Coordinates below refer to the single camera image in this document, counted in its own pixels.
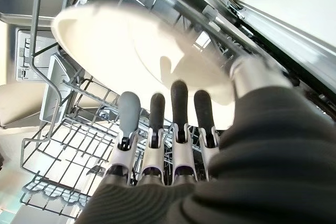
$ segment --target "dishwasher rack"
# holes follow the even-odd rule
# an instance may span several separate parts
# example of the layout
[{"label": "dishwasher rack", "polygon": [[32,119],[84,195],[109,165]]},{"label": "dishwasher rack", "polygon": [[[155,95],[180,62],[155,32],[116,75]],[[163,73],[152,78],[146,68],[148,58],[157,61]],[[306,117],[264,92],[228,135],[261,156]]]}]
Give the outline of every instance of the dishwasher rack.
[{"label": "dishwasher rack", "polygon": [[[90,0],[73,0],[77,6]],[[194,46],[202,51],[209,41],[216,48],[219,56],[228,56],[241,53],[244,49],[225,33],[219,32],[219,27],[210,25],[209,19],[192,9],[182,0],[115,0],[118,5],[132,3],[161,17],[172,27],[182,33],[195,33],[198,36],[205,32],[208,41]],[[64,0],[63,8],[67,7],[69,0]],[[116,100],[119,94],[100,84],[94,77],[85,73],[80,66],[76,66],[71,58],[52,44],[39,52],[36,49],[36,34],[39,17],[40,0],[34,0],[32,29],[30,33],[29,64],[56,94],[50,122],[41,121],[39,131],[32,138],[25,138],[22,142],[20,165],[22,169],[33,174],[32,180],[23,187],[24,194],[20,202],[54,212],[61,216],[76,219],[86,202],[102,179],[106,169],[113,143],[119,130],[118,109]],[[34,65],[34,58],[49,49],[58,47],[58,56],[76,69],[74,76],[63,85],[71,92],[62,99],[60,90]],[[86,108],[81,105],[84,99],[91,99],[97,106]],[[60,107],[67,103],[66,111],[56,123]],[[131,182],[137,182],[140,175],[145,141],[148,135],[149,112],[142,109],[139,121],[139,140],[135,163],[132,170]],[[170,183],[172,176],[172,123],[164,120],[165,156],[164,179]],[[204,167],[200,154],[197,127],[190,126],[193,139],[196,171],[200,179],[205,177]]]}]

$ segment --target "gray fingertip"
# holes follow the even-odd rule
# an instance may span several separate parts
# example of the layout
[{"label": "gray fingertip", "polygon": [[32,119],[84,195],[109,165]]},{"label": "gray fingertip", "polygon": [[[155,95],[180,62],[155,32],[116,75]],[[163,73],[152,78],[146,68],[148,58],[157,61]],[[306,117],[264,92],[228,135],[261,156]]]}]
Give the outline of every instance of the gray fingertip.
[{"label": "gray fingertip", "polygon": [[120,129],[124,136],[129,137],[130,134],[137,130],[139,125],[141,105],[139,97],[133,92],[123,92],[118,98],[118,110],[120,118]]}]

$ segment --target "robotic finger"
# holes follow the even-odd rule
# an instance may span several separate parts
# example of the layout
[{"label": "robotic finger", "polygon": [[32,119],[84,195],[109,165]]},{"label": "robotic finger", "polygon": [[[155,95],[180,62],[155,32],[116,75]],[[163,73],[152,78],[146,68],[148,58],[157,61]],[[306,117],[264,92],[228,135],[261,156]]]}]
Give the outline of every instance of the robotic finger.
[{"label": "robotic finger", "polygon": [[115,178],[118,183],[130,184],[132,167],[134,163],[136,144],[139,136],[137,133],[140,117],[140,100],[132,92],[124,92],[118,98],[120,118],[120,131],[114,143],[111,159],[105,172]]}]

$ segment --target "white plate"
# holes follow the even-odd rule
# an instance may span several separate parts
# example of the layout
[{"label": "white plate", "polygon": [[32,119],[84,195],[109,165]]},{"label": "white plate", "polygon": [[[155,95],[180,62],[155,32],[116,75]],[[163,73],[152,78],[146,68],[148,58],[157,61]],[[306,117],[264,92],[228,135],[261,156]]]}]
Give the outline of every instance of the white plate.
[{"label": "white plate", "polygon": [[188,122],[197,126],[193,96],[198,89],[212,97],[215,126],[232,125],[234,99],[229,79],[200,53],[194,39],[174,31],[144,9],[111,4],[68,8],[56,16],[52,33],[86,71],[114,92],[136,93],[149,110],[151,96],[165,96],[165,118],[172,120],[170,86],[182,79],[189,89]]}]

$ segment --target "dishwasher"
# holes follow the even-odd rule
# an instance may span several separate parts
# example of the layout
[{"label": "dishwasher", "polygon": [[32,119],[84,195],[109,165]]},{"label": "dishwasher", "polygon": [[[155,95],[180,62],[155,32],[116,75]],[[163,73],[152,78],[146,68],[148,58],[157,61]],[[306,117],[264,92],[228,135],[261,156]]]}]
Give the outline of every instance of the dishwasher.
[{"label": "dishwasher", "polygon": [[[84,5],[96,0],[64,0],[63,8],[69,5]],[[194,46],[202,52],[207,46],[215,48],[219,56],[231,54],[232,44],[256,54],[270,57],[269,48],[252,33],[252,28],[242,25],[244,19],[233,0],[214,0],[219,8],[236,17],[227,21],[218,10],[208,5],[202,6],[202,0],[103,0],[114,1],[117,5],[131,4],[145,8],[170,24],[180,33],[193,34]],[[119,114],[116,105],[120,94],[108,89],[97,81],[85,69],[74,62],[59,45],[50,40],[48,46],[38,48],[40,34],[37,33],[40,0],[34,0],[32,29],[25,41],[26,50],[34,55],[29,59],[33,76],[46,83],[40,114],[39,131],[32,138],[22,142],[20,165],[33,174],[33,179],[23,187],[22,204],[50,211],[55,214],[76,219],[87,201],[99,185],[112,152],[119,131]],[[49,68],[41,71],[36,65],[43,54],[50,55]],[[297,84],[299,79],[288,66],[282,67],[283,73],[300,89],[309,85]],[[313,88],[305,90],[306,96],[323,112],[334,117],[331,102],[326,101]],[[90,100],[95,106],[83,105]],[[164,182],[172,181],[172,122],[164,120]],[[139,121],[140,140],[135,152],[131,185],[136,185],[143,161],[145,141],[148,137],[149,111],[142,109]],[[204,180],[205,169],[199,145],[199,132],[195,126],[189,126],[195,169],[198,180]],[[36,196],[43,201],[35,200]]]}]

